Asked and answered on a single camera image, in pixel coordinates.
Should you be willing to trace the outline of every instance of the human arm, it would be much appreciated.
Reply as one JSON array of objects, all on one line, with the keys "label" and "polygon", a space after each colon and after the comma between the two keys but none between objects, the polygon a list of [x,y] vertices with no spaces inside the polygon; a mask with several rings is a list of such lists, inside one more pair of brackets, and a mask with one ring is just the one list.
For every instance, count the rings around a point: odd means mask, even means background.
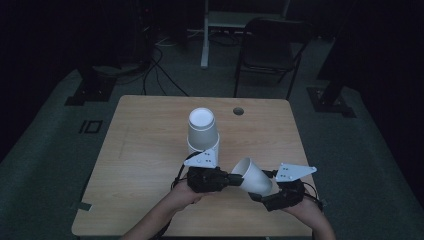
[{"label": "human arm", "polygon": [[122,236],[121,240],[147,240],[153,237],[171,221],[179,211],[192,203],[200,201],[209,193],[195,193],[186,181],[178,183],[162,198],[133,228]]},{"label": "human arm", "polygon": [[315,240],[335,240],[333,228],[318,205],[308,196],[293,207],[282,209],[295,216],[299,221],[310,227]]}]

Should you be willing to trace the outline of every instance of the stacked cups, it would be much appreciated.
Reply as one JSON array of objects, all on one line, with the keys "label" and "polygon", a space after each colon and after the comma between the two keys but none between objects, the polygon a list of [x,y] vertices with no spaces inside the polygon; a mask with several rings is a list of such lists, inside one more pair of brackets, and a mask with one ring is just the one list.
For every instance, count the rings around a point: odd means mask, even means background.
[{"label": "stacked cups", "polygon": [[218,165],[219,133],[215,117],[207,108],[196,108],[189,116],[187,144],[189,153],[213,149]]}]

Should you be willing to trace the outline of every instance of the wooden table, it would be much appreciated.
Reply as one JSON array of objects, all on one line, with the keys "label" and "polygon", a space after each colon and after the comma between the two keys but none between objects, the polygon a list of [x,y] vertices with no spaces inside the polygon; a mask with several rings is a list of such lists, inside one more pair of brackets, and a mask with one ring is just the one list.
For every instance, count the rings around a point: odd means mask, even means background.
[{"label": "wooden table", "polygon": [[[78,210],[75,235],[122,235],[166,195],[188,156],[188,116],[197,107],[215,115],[222,170],[231,172],[246,156],[266,170],[278,169],[282,162],[308,165],[285,100],[123,96],[82,200],[91,210]],[[236,107],[244,114],[235,115]],[[314,186],[311,175],[302,180]],[[278,191],[276,184],[273,191]],[[310,234],[289,214],[267,212],[246,192],[227,187],[179,212],[165,236]]]}]

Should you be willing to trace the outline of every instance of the robotic hand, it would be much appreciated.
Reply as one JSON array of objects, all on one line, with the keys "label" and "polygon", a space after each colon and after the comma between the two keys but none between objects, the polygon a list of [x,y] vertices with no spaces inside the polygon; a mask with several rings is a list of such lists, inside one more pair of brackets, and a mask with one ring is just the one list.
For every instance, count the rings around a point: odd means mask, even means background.
[{"label": "robotic hand", "polygon": [[197,193],[220,192],[227,186],[240,186],[242,182],[241,175],[228,174],[219,167],[214,169],[190,167],[187,173],[187,184]]},{"label": "robotic hand", "polygon": [[249,196],[253,201],[261,202],[269,212],[277,209],[293,207],[300,203],[304,196],[312,198],[322,210],[321,201],[319,201],[316,197],[305,193],[305,183],[300,180],[301,177],[316,172],[315,167],[281,164],[278,171],[263,170],[263,172],[269,178],[275,177],[280,191],[265,197],[255,193],[249,193]]},{"label": "robotic hand", "polygon": [[216,164],[215,152],[208,149],[187,157],[172,186],[181,180],[184,166],[190,167],[187,172],[187,185],[196,193],[220,192],[227,186],[240,186],[244,180],[239,174],[222,171]]}]

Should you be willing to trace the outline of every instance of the black tripod base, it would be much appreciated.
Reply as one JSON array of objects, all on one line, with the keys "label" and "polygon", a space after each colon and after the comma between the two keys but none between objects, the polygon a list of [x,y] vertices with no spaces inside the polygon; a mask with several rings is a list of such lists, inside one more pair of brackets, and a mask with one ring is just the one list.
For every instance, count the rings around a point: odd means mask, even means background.
[{"label": "black tripod base", "polygon": [[68,97],[65,106],[82,106],[88,102],[107,102],[112,94],[116,78],[97,77],[98,84],[93,87],[86,81],[81,81],[74,96]]},{"label": "black tripod base", "polygon": [[339,96],[333,103],[326,103],[322,100],[324,89],[321,88],[306,88],[311,99],[312,105],[316,112],[341,113],[346,118],[356,118],[353,109],[346,105],[342,96]]}]

